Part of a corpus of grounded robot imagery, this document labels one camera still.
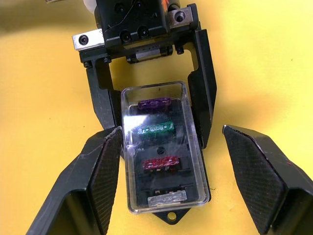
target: clear plastic cover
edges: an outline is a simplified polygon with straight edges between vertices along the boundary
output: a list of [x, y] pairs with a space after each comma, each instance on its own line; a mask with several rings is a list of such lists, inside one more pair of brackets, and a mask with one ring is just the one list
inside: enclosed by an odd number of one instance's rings
[[162, 212], [208, 202], [186, 85], [126, 88], [121, 98], [130, 211]]

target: wire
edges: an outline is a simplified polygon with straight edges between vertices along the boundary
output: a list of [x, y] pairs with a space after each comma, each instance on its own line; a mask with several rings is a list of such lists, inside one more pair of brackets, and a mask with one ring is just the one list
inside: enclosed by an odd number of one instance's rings
[[117, 23], [117, 24], [113, 25], [112, 27], [108, 28], [106, 31], [104, 31], [104, 33], [106, 33], [107, 31], [111, 30], [112, 28], [117, 27], [117, 26], [119, 26], [120, 24], [122, 24], [123, 21], [126, 19], [126, 17], [129, 15], [129, 13], [131, 12], [131, 10], [133, 9], [133, 7], [135, 6], [136, 2], [137, 2], [137, 1], [134, 1], [134, 2], [133, 2], [131, 8], [129, 9], [129, 11], [128, 11], [127, 14], [125, 15], [125, 17], [120, 21], [120, 23]]

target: blade fuse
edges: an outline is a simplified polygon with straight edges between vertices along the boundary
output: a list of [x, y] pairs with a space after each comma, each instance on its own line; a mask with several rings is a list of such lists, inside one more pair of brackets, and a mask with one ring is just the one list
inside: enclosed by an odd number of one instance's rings
[[174, 131], [174, 124], [171, 121], [161, 123], [158, 125], [141, 126], [138, 128], [138, 135], [146, 136], [150, 134], [167, 133]]
[[144, 170], [161, 170], [167, 166], [174, 166], [179, 164], [179, 157], [169, 156], [165, 158], [157, 158], [145, 160], [142, 162]]
[[138, 102], [138, 109], [156, 109], [170, 106], [172, 99], [169, 97], [157, 98], [157, 99], [147, 99]]
[[180, 203], [182, 201], [187, 200], [187, 194], [186, 191], [177, 191], [177, 192], [171, 192], [164, 195], [154, 196], [154, 197], [148, 197], [148, 205], [149, 207], [156, 207], [166, 204], [172, 204], [172, 203]]

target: yellow table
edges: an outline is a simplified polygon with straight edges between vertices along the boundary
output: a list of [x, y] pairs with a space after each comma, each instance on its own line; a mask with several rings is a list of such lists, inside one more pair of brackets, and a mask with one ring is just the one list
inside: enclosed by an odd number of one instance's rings
[[[311, 0], [196, 2], [218, 84], [204, 151], [212, 201], [170, 226], [128, 212], [121, 160], [110, 235], [256, 235], [222, 136], [233, 124], [268, 134], [313, 178]], [[0, 8], [0, 234], [28, 230], [59, 173], [101, 126], [71, 36], [95, 29], [82, 1], [25, 0]], [[113, 61], [117, 89], [186, 82], [190, 53], [129, 65]]]

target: red fuse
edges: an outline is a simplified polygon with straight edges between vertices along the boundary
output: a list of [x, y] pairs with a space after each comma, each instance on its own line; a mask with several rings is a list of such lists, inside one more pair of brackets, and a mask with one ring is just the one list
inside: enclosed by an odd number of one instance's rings
[[179, 164], [179, 157], [169, 156], [165, 158], [156, 158], [150, 160], [144, 160], [142, 167], [145, 170], [162, 170], [165, 167], [170, 167]]

